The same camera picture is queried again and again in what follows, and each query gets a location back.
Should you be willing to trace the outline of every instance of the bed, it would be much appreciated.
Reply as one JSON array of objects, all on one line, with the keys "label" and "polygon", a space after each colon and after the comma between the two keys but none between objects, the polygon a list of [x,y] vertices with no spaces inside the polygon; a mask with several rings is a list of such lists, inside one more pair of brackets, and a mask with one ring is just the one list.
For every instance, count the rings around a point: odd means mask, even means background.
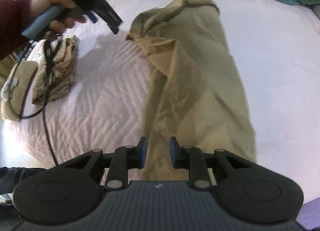
[{"label": "bed", "polygon": [[[119,146],[136,145],[141,135],[150,66],[143,52],[126,41],[126,33],[140,12],[172,0],[107,1],[124,21],[118,35],[102,20],[78,24],[65,33],[80,39],[75,82],[67,97],[46,109],[60,163],[94,148],[110,153]],[[246,91],[258,163],[296,181],[305,203],[319,198],[319,19],[306,7],[275,0],[213,1],[220,8]],[[25,115],[37,110],[30,98],[29,94]],[[4,134],[53,165],[42,117],[9,121]]]}]

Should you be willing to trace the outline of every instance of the hand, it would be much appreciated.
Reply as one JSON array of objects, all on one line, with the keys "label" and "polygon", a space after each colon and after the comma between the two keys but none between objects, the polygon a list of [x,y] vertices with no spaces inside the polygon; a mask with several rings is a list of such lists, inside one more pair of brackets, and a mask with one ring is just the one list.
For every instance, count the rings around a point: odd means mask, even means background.
[{"label": "hand", "polygon": [[[41,14],[46,8],[48,8],[52,3],[60,3],[63,7],[73,9],[76,7],[76,4],[72,0],[31,0],[30,7],[30,22]],[[86,19],[84,16],[79,16],[76,18],[66,18],[64,23],[61,23],[57,20],[53,20],[50,23],[50,29],[55,32],[62,34],[66,28],[72,28],[74,22],[78,21],[80,23],[85,23]]]}]

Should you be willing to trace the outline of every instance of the wire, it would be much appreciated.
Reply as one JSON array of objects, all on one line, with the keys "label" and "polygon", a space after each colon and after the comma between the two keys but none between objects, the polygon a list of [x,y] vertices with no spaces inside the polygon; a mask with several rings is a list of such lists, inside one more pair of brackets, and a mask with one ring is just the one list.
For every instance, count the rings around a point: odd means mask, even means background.
[{"label": "wire", "polygon": [[[26,46],[26,50],[24,51],[24,53],[23,53],[22,55],[19,54],[19,61],[18,61],[17,65],[16,65],[16,67],[15,67],[15,69],[14,69],[14,71],[13,71],[13,74],[12,74],[12,76],[11,76],[11,80],[10,80],[10,82],[9,82],[9,91],[11,91],[12,79],[14,78],[14,76],[15,76],[15,74],[16,74],[16,72],[17,72],[17,69],[18,69],[19,65],[21,64],[21,61],[22,61],[22,60],[24,59],[24,57],[26,56],[26,54],[27,54],[30,46],[32,45],[32,43],[33,43],[33,41],[29,42],[29,43],[27,44],[27,46]],[[30,119],[30,118],[33,118],[33,117],[37,116],[38,114],[40,114],[40,113],[42,112],[42,109],[43,109],[43,107],[41,107],[41,108],[40,108],[37,112],[35,112],[34,114],[31,114],[31,115],[28,115],[28,116],[20,116],[20,114],[17,114],[16,111],[13,109],[10,99],[9,99],[9,101],[8,101],[8,105],[9,105],[9,108],[11,109],[11,112],[12,112],[16,117],[18,117],[18,118],[20,118],[20,119]]]},{"label": "wire", "polygon": [[[37,111],[35,112],[34,114],[32,115],[28,115],[28,116],[20,116],[18,115],[14,110],[13,110],[13,107],[12,107],[12,104],[11,104],[11,101],[10,99],[8,100],[8,104],[9,104],[9,107],[12,111],[12,113],[14,113],[19,119],[30,119],[32,117],[35,117],[37,116],[38,114],[40,114],[42,112],[42,118],[43,118],[43,124],[44,124],[44,131],[45,131],[45,136],[46,136],[46,139],[47,139],[47,143],[48,143],[48,146],[49,146],[49,150],[50,150],[50,153],[51,153],[51,156],[52,156],[52,159],[55,163],[55,165],[59,165],[58,163],[58,160],[57,160],[57,157],[53,151],[53,148],[52,148],[52,145],[51,145],[51,141],[50,141],[50,136],[49,136],[49,131],[48,131],[48,126],[47,126],[47,122],[46,122],[46,119],[45,119],[45,108],[47,106],[47,103],[48,103],[48,100],[49,100],[49,94],[50,94],[50,86],[49,86],[49,74],[51,73],[52,71],[52,67],[53,67],[53,58],[55,57],[55,55],[57,54],[58,50],[60,49],[61,47],[61,41],[62,41],[62,36],[60,37],[59,41],[58,41],[58,44],[55,48],[55,50],[52,52],[52,49],[51,49],[51,44],[50,44],[50,41],[49,40],[46,40],[44,42],[44,56],[45,56],[45,60],[46,60],[46,73],[45,73],[45,76],[46,76],[46,82],[47,82],[47,90],[46,90],[46,93],[45,93],[45,98],[44,98],[44,104],[43,106]],[[24,53],[21,55],[20,57],[20,60],[19,62],[17,63],[14,71],[13,71],[13,74],[12,74],[12,77],[10,79],[10,82],[9,82],[9,91],[11,91],[11,85],[12,85],[12,81],[13,81],[13,78],[15,76],[15,73],[18,69],[18,66],[21,64],[21,61],[25,58],[25,55],[27,54],[28,50],[29,50],[29,47],[30,45],[33,43],[32,42],[29,42],[29,44],[27,45],[27,48],[26,50],[24,51]]]}]

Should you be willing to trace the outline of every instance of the folded cloth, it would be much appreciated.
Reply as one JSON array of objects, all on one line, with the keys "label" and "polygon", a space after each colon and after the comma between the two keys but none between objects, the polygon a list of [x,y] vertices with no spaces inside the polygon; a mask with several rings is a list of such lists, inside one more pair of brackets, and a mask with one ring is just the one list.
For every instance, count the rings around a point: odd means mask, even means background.
[{"label": "folded cloth", "polygon": [[133,21],[128,39],[151,62],[142,135],[148,138],[144,180],[187,180],[174,170],[169,138],[213,153],[222,148],[255,161],[255,132],[244,89],[211,0],[173,0]]},{"label": "folded cloth", "polygon": [[0,168],[0,195],[12,193],[24,179],[45,171],[43,168]]},{"label": "folded cloth", "polygon": [[[66,96],[73,84],[73,72],[78,57],[78,38],[73,36],[62,41],[61,47],[53,57],[52,74],[48,77],[50,93],[48,102]],[[46,61],[44,54],[40,59],[39,69],[35,76],[32,92],[32,103],[41,105],[44,103],[47,91]]]},{"label": "folded cloth", "polygon": [[[12,75],[16,66],[17,65],[15,65],[12,68],[8,78],[12,78]],[[12,86],[15,85],[15,87],[14,88],[11,87],[12,88],[12,91],[11,91],[9,90],[9,85],[7,85],[8,87],[7,90],[9,92],[3,91],[3,92],[7,92],[7,96],[4,97],[1,102],[2,119],[9,119],[11,121],[16,121],[16,122],[20,120],[20,116],[22,115],[22,112],[23,112],[23,107],[27,97],[27,93],[37,68],[38,68],[38,63],[35,61],[25,61],[25,60],[21,61],[12,82]]]}]

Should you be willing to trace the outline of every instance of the red sleeve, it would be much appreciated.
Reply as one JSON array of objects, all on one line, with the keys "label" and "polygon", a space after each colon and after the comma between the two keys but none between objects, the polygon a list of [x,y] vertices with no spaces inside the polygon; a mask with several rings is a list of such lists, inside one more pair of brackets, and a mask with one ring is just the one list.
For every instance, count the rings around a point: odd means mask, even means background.
[{"label": "red sleeve", "polygon": [[21,35],[29,22],[31,0],[0,0],[0,60],[28,42]]}]

